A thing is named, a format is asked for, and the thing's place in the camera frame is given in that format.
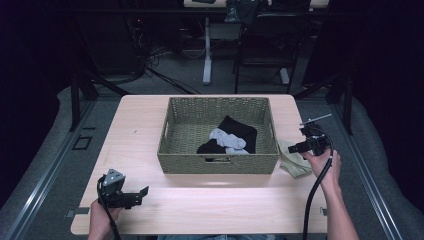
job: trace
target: office chair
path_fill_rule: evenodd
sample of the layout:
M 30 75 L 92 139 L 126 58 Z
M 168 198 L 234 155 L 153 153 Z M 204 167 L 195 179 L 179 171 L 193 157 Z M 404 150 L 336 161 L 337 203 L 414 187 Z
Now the office chair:
M 234 93 L 238 93 L 240 66 L 276 68 L 276 74 L 289 68 L 289 83 L 286 94 L 290 92 L 300 44 L 310 27 L 308 19 L 300 16 L 282 16 L 266 13 L 259 14 L 251 25 L 240 28 L 236 59 L 233 73 L 236 75 Z

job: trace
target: wicker basket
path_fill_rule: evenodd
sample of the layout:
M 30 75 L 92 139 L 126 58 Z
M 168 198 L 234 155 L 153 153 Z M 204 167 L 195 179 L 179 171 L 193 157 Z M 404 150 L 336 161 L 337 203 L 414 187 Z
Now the wicker basket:
M 256 153 L 197 154 L 227 115 L 257 130 Z M 277 144 L 268 98 L 171 97 L 157 155 L 164 173 L 271 174 Z

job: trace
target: white desk leg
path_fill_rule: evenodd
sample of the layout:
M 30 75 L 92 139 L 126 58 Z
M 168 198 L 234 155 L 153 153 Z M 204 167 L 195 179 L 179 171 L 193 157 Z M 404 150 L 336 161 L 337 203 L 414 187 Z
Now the white desk leg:
M 203 84 L 211 84 L 212 57 L 211 57 L 211 39 L 209 35 L 209 18 L 205 19 L 205 68 L 203 69 Z

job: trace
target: white sock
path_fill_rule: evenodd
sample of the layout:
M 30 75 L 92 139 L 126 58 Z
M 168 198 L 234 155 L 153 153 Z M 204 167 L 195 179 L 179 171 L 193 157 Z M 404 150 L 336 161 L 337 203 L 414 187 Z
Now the white sock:
M 225 152 L 227 154 L 249 154 L 246 150 L 244 149 L 234 149 L 234 148 L 225 148 Z
M 221 147 L 230 147 L 234 149 L 243 149 L 246 142 L 234 134 L 227 134 L 219 128 L 215 128 L 210 134 L 209 139 L 216 139 L 216 143 Z

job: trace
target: wooden table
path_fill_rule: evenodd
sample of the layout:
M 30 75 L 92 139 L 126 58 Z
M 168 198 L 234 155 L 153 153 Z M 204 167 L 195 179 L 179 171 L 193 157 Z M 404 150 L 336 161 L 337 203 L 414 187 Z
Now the wooden table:
M 300 115 L 292 96 L 255 96 L 269 97 L 278 139 L 304 141 L 299 131 Z M 128 95 L 122 98 L 80 207 L 89 207 L 97 198 L 97 180 L 109 168 L 114 168 L 126 175 L 123 192 L 139 192 L 150 186 L 142 206 L 121 212 L 117 221 L 121 234 L 302 232 L 307 196 L 316 178 L 308 175 L 293 179 L 279 167 L 280 160 L 271 175 L 162 172 L 156 154 L 169 97 Z M 326 208 L 326 204 L 318 189 L 311 207 L 309 232 L 327 231 L 327 218 L 321 208 Z M 76 215 L 72 233 L 86 235 L 88 230 L 89 214 Z

